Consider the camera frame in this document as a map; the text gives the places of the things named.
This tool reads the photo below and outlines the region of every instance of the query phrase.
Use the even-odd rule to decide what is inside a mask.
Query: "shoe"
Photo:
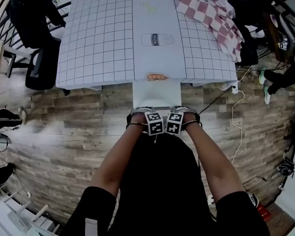
[[[27,113],[26,113],[26,111],[24,110],[24,108],[19,107],[18,115],[19,115],[19,117],[20,117],[21,120],[22,120],[22,124],[25,125],[25,124],[26,124]]]
[[[270,97],[271,97],[271,94],[269,94],[268,93],[268,86],[265,86],[264,87],[264,92],[265,92],[265,103],[267,104],[267,105],[269,105],[269,103],[270,103]]]
[[[262,68],[262,70],[260,72],[260,75],[259,75],[259,84],[260,85],[263,85],[265,83],[265,81],[266,81],[265,70],[266,70],[266,68]]]

